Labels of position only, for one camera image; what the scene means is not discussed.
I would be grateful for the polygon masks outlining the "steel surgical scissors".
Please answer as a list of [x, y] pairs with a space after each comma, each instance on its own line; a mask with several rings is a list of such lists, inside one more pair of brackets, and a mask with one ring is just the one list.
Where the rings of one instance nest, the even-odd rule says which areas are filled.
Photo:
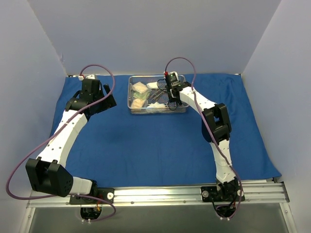
[[157, 90], [155, 93], [153, 93], [148, 100], [153, 101], [154, 99], [159, 98], [162, 94], [167, 94], [167, 91], [163, 91], [163, 90]]

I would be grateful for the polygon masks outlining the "steel mesh instrument tray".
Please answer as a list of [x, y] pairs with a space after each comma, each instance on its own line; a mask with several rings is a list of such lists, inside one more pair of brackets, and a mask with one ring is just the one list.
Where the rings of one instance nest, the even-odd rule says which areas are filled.
[[[147, 84], [150, 82], [157, 82], [160, 90], [166, 91], [166, 82], [164, 80], [164, 76], [162, 75], [136, 75], [131, 76], [128, 80], [128, 94], [127, 94], [127, 106], [132, 114], [168, 114], [168, 113], [184, 113], [188, 108], [188, 104], [182, 103], [181, 105], [176, 105], [174, 102], [169, 102], [168, 94], [162, 94], [159, 98], [154, 99], [153, 101], [146, 100], [146, 103], [143, 108], [139, 109], [131, 109], [134, 91], [132, 90], [132, 85], [138, 82], [142, 82], [143, 84]], [[151, 96], [159, 89], [149, 89], [149, 93]], [[164, 103], [166, 104], [166, 108], [147, 108], [147, 106], [151, 103]]]

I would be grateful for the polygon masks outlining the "blue surgical drape cloth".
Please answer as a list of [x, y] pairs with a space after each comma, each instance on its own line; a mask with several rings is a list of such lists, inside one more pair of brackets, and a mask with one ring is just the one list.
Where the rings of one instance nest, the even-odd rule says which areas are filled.
[[[93, 115], [62, 158], [74, 177], [100, 187], [166, 186], [213, 183], [216, 167], [201, 119], [192, 108], [184, 113], [132, 114], [128, 75], [112, 79], [117, 105]], [[207, 99], [227, 106], [232, 131], [229, 151], [242, 180], [265, 180], [281, 173], [270, 160], [242, 78], [232, 74], [186, 75]]]

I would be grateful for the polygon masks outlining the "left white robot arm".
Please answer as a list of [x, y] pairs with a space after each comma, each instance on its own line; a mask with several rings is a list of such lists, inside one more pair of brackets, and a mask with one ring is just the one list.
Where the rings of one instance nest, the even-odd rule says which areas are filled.
[[86, 203], [98, 197], [97, 183], [72, 176], [66, 170], [69, 152], [89, 119], [116, 106], [108, 84], [96, 75], [81, 77], [82, 89], [67, 102], [61, 121], [51, 139], [35, 159], [28, 159], [25, 168], [32, 190], [65, 197], [80, 194]]

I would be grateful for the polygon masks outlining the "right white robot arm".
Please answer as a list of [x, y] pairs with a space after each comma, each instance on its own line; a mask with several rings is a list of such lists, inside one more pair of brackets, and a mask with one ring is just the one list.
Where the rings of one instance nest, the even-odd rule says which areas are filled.
[[188, 104], [202, 119], [202, 135], [211, 145], [216, 165], [216, 196], [227, 200], [233, 193], [239, 194], [239, 178], [233, 169], [229, 151], [232, 128], [226, 105], [208, 100], [189, 82], [180, 81], [175, 71], [164, 72], [164, 77], [169, 102]]

